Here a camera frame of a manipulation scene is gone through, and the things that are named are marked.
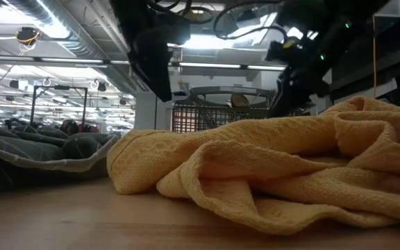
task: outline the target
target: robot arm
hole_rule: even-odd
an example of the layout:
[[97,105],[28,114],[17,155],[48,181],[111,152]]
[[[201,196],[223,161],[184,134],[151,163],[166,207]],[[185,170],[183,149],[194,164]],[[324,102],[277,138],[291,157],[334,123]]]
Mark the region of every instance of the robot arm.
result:
[[[287,0],[276,18],[280,26],[298,28],[303,38],[289,37],[272,42],[266,60],[287,64],[277,80],[277,93],[267,113],[282,117],[309,101],[309,96],[328,94],[325,73],[338,63],[354,38],[362,34],[365,22],[389,0]],[[110,0],[124,38],[129,45],[133,71],[162,101],[172,98],[168,63],[172,53],[167,44],[190,39],[190,22],[153,0]],[[192,1],[187,0],[187,7]],[[311,40],[309,31],[317,33]]]
[[[362,35],[365,22],[388,0],[289,0],[276,20],[282,26],[299,27],[301,40],[272,42],[266,60],[282,60],[286,69],[277,80],[277,94],[267,117],[282,117],[310,101],[323,97],[329,85],[322,78],[335,66],[353,40]],[[317,33],[311,40],[309,31]]]

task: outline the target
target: gray fabric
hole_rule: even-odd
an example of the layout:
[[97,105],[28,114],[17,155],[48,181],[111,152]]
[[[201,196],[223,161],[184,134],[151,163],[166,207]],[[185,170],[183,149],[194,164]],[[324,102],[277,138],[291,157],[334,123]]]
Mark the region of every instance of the gray fabric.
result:
[[107,176],[107,153],[121,137],[80,133],[65,140],[54,128],[47,132],[56,137],[39,130],[0,128],[0,191]]

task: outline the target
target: yellow cable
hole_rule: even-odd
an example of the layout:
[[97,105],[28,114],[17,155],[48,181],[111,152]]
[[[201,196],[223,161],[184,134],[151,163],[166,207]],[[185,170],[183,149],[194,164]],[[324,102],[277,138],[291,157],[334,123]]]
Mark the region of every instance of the yellow cable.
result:
[[376,98],[376,88],[378,84],[377,79],[377,68],[376,68],[376,18],[373,15],[373,77],[374,77],[374,88],[373,88],[373,95]]
[[31,41],[35,40],[39,35],[40,35],[40,33],[37,32],[36,35],[34,37],[32,37],[31,39],[27,39],[27,40],[17,39],[17,40],[18,40],[18,42],[31,42]]

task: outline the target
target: wire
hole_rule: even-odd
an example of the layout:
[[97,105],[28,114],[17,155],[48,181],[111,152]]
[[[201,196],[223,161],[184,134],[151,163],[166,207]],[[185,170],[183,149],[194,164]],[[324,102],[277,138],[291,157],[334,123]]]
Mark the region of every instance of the wire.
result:
[[285,1],[285,0],[245,1],[245,2],[243,2],[243,3],[238,3],[238,4],[235,4],[235,5],[233,5],[233,6],[227,7],[227,8],[225,8],[223,11],[221,11],[220,14],[218,14],[218,16],[215,18],[214,25],[213,25],[214,34],[215,34],[215,36],[217,36],[218,38],[223,39],[223,40],[235,40],[235,39],[241,38],[241,37],[243,37],[243,36],[245,36],[245,35],[254,33],[254,32],[256,32],[256,31],[262,31],[262,30],[264,30],[264,29],[274,29],[274,30],[277,30],[277,31],[279,31],[279,32],[282,33],[282,35],[283,35],[283,41],[287,41],[287,40],[288,40],[288,35],[287,35],[285,29],[283,29],[283,28],[280,27],[280,26],[265,26],[265,27],[259,27],[259,28],[252,29],[252,30],[250,30],[250,31],[248,31],[248,32],[246,32],[246,33],[244,33],[244,34],[237,35],[237,36],[233,36],[233,37],[222,36],[222,35],[220,35],[220,34],[217,32],[217,25],[218,25],[220,19],[221,19],[224,15],[226,15],[228,12],[230,12],[231,10],[233,10],[233,9],[235,9],[235,8],[238,8],[238,7],[241,7],[241,6],[249,6],[249,5],[253,5],[253,4],[257,4],[257,3],[260,3],[260,4],[280,4],[280,3],[283,3],[284,1]]
[[376,67],[376,18],[373,15],[373,77],[374,77],[374,86],[373,86],[373,96],[376,98],[376,89],[378,85],[378,75],[377,75],[377,67]]
[[20,51],[31,51],[36,47],[36,43],[30,47],[27,47],[25,44],[19,44],[19,50]]
[[179,3],[180,3],[180,0],[177,0],[170,6],[166,7],[166,9],[171,10],[171,9],[175,8],[175,6],[177,6]]
[[19,31],[18,31],[18,32],[16,33],[16,35],[15,35],[15,37],[16,37],[17,40],[18,40],[18,42],[28,42],[29,45],[30,45],[30,43],[31,43],[32,41],[34,41],[35,39],[38,38],[38,36],[40,35],[40,32],[37,32],[36,35],[35,35],[34,37],[29,38],[29,39],[27,39],[27,40],[20,40],[20,39],[18,39],[18,35],[19,35]]
[[[27,52],[27,50],[21,50],[21,52],[19,53],[18,56],[23,56],[25,53]],[[7,72],[0,78],[0,83],[2,82],[2,80],[10,73],[10,71],[15,67],[15,65],[10,66],[7,69]]]
[[191,7],[192,7],[192,0],[187,0],[185,10],[183,11],[183,13],[181,15],[186,16],[186,14],[188,14],[189,11],[192,9]]

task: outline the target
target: black cable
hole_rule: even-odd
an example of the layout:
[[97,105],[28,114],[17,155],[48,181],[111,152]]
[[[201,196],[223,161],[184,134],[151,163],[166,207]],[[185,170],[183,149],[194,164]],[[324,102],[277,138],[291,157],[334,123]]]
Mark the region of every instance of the black cable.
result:
[[[159,5],[158,3],[153,2],[152,0],[146,0],[147,5],[149,5],[149,7],[151,7],[154,10],[160,11],[160,12],[164,12],[170,15],[174,15],[176,17],[181,17],[181,18],[185,18],[184,16],[180,16],[177,15],[175,12],[172,12],[170,9],[165,8],[161,5]],[[203,21],[192,21],[192,20],[188,20],[191,24],[207,24],[208,22],[211,22],[213,20],[213,12],[211,10],[209,10],[208,8],[204,8],[204,7],[198,7],[198,6],[194,6],[194,7],[190,7],[190,10],[202,10],[204,12],[207,12],[208,14],[211,15],[211,18],[208,18],[206,20]]]
[[191,7],[192,7],[192,0],[187,0],[185,10],[183,11],[183,14],[181,14],[181,15],[185,16],[186,14],[188,14],[189,11],[192,9]]
[[173,4],[171,4],[170,6],[165,7],[165,8],[168,9],[168,10],[171,10],[171,9],[175,8],[175,6],[177,6],[180,3],[180,1],[181,0],[177,0]]
[[283,3],[284,1],[285,1],[285,0],[258,0],[258,1],[256,0],[256,1],[245,1],[245,2],[243,2],[243,3],[235,4],[234,6],[227,7],[227,8],[225,8],[223,11],[221,11],[220,14],[218,14],[218,16],[215,18],[214,26],[213,26],[214,34],[215,34],[215,36],[217,36],[218,38],[223,39],[223,40],[235,40],[235,39],[241,38],[241,37],[243,37],[243,36],[245,36],[245,35],[254,33],[254,32],[256,32],[256,31],[262,31],[262,30],[264,30],[264,29],[274,29],[274,30],[280,31],[280,32],[282,33],[282,35],[283,35],[283,40],[286,41],[287,38],[288,38],[288,35],[287,35],[285,29],[283,29],[283,28],[280,27],[280,26],[259,27],[259,28],[255,28],[255,29],[253,29],[253,30],[250,30],[250,31],[244,33],[244,34],[241,34],[241,35],[238,35],[238,36],[234,36],[234,37],[222,36],[222,35],[220,35],[220,34],[217,32],[217,24],[219,23],[219,20],[220,20],[225,14],[227,14],[228,12],[230,12],[231,10],[233,10],[233,9],[235,9],[235,8],[238,8],[238,7],[240,7],[240,6],[253,5],[253,4],[280,4],[280,3]]

